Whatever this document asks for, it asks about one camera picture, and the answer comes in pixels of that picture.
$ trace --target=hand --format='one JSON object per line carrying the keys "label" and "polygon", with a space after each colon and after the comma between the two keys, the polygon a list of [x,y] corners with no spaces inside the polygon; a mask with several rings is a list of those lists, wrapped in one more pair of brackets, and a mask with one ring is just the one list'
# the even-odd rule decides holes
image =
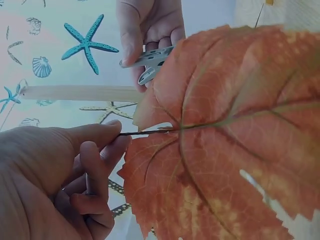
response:
{"label": "hand", "polygon": [[[138,59],[143,45],[146,51],[162,49],[186,37],[181,0],[117,0],[116,9],[126,66]],[[144,71],[144,66],[132,68],[139,92],[147,89],[138,85]]]}
{"label": "hand", "polygon": [[108,177],[131,141],[121,128],[0,133],[0,239],[104,240],[114,226]]}

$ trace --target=orange leaf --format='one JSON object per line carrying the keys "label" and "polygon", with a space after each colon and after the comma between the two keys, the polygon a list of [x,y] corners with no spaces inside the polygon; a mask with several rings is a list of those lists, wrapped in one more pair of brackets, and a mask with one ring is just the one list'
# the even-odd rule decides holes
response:
{"label": "orange leaf", "polygon": [[294,218],[320,209],[320,34],[223,26],[180,41],[134,114],[119,175],[144,237],[292,239],[249,173]]}

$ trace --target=blue starfish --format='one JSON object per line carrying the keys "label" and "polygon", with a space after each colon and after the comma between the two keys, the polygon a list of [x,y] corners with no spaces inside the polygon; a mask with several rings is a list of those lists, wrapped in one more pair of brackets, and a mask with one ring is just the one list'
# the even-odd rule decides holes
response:
{"label": "blue starfish", "polygon": [[92,41],[92,38],[94,36],[94,34],[96,33],[98,27],[100,26],[102,19],[104,19],[104,15],[101,14],[97,20],[94,22],[94,24],[92,25],[92,27],[90,28],[90,30],[88,31],[88,33],[86,34],[85,37],[83,37],[77,30],[75,30],[70,24],[65,23],[64,24],[64,28],[75,38],[79,41],[79,45],[74,46],[72,48],[70,48],[68,51],[66,51],[66,53],[62,56],[62,60],[68,59],[70,58],[72,55],[80,52],[81,50],[84,50],[86,59],[88,61],[88,63],[90,64],[91,68],[93,69],[94,73],[99,75],[99,68],[91,54],[91,50],[90,48],[94,48],[94,49],[98,49],[98,50],[102,50],[105,52],[111,52],[111,53],[118,53],[119,50],[103,44],[103,43],[99,43],[99,42],[94,42]]}
{"label": "blue starfish", "polygon": [[20,104],[21,101],[16,99],[16,97],[18,96],[19,94],[19,91],[20,91],[20,84],[18,84],[18,86],[16,87],[16,90],[15,90],[15,94],[12,95],[12,92],[10,91],[10,89],[8,89],[7,87],[4,86],[4,89],[8,92],[8,98],[5,98],[5,99],[2,99],[0,100],[0,103],[4,102],[1,110],[0,110],[0,114],[5,110],[7,104],[10,102],[10,101],[13,101],[17,104]]}

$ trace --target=finger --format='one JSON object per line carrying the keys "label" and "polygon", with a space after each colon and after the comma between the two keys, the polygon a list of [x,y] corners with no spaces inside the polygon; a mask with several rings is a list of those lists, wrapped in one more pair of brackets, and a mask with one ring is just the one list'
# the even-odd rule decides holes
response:
{"label": "finger", "polygon": [[172,45],[176,45],[178,41],[186,38],[185,28],[183,26],[179,26],[179,27],[175,28],[171,32],[170,38],[171,38]]}
{"label": "finger", "polygon": [[140,16],[135,7],[122,1],[116,2],[121,44],[124,50],[123,64],[133,64],[143,52]]}
{"label": "finger", "polygon": [[72,194],[82,194],[87,190],[86,185],[86,175],[83,174],[82,176],[78,177],[77,179],[70,182],[63,191],[68,195],[71,196]]}
{"label": "finger", "polygon": [[158,47],[159,49],[163,49],[163,48],[170,47],[171,45],[172,44],[171,44],[170,37],[164,37],[160,39]]}
{"label": "finger", "polygon": [[78,213],[78,209],[70,203],[70,198],[64,191],[58,192],[54,200],[57,211],[76,229],[81,239],[92,239],[91,233],[83,221],[83,216]]}
{"label": "finger", "polygon": [[86,224],[93,240],[104,240],[110,234],[115,220],[107,202],[101,197],[74,194],[70,203],[81,215],[89,215]]}
{"label": "finger", "polygon": [[138,80],[139,80],[141,74],[143,74],[145,70],[146,70],[146,68],[144,66],[133,67],[131,69],[133,84],[136,87],[136,89],[138,90],[138,92],[140,92],[140,93],[144,93],[147,90],[147,88],[144,85],[141,86],[138,84]]}
{"label": "finger", "polygon": [[74,158],[73,167],[71,174],[66,178],[66,180],[63,182],[61,188],[65,188],[68,184],[71,184],[76,179],[80,178],[82,175],[85,174],[85,170],[81,165],[80,162],[80,155],[78,154]]}
{"label": "finger", "polygon": [[69,139],[77,156],[80,146],[84,142],[94,142],[98,147],[105,147],[119,135],[121,122],[113,120],[107,124],[88,124],[73,128],[61,128],[62,134]]}
{"label": "finger", "polygon": [[158,47],[159,47],[159,44],[155,41],[152,41],[152,42],[148,42],[145,45],[145,50],[146,51],[156,50],[156,49],[158,49]]}
{"label": "finger", "polygon": [[112,143],[110,143],[100,152],[100,156],[106,165],[108,176],[110,176],[124,155],[131,141],[131,136],[118,136]]}
{"label": "finger", "polygon": [[[112,171],[119,160],[122,158],[124,152],[129,146],[132,138],[130,136],[119,136],[111,144],[107,145],[101,152],[100,158],[105,163],[108,171]],[[86,189],[85,169],[81,165],[81,172],[77,178],[73,178],[68,185],[65,186],[64,191],[70,196],[74,193],[83,193]]]}
{"label": "finger", "polygon": [[108,179],[113,169],[108,169],[107,164],[101,161],[100,153],[94,142],[88,141],[81,145],[80,161],[87,173],[87,192],[98,195],[107,202],[109,199]]}

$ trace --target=sea-themed fabric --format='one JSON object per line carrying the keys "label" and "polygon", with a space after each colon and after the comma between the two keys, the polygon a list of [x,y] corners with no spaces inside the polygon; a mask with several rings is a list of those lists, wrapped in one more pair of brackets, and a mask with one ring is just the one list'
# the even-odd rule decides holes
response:
{"label": "sea-themed fabric", "polygon": [[[232,24],[234,0],[183,1],[182,7],[187,36]],[[132,125],[136,102],[25,100],[18,95],[24,81],[30,86],[131,86],[130,69],[119,66],[123,50],[115,9],[116,0],[0,0],[0,131],[114,119],[121,121],[123,132],[137,130]],[[123,163],[109,177],[115,227],[107,239],[142,240],[117,175]],[[150,229],[148,240],[154,239]]]}

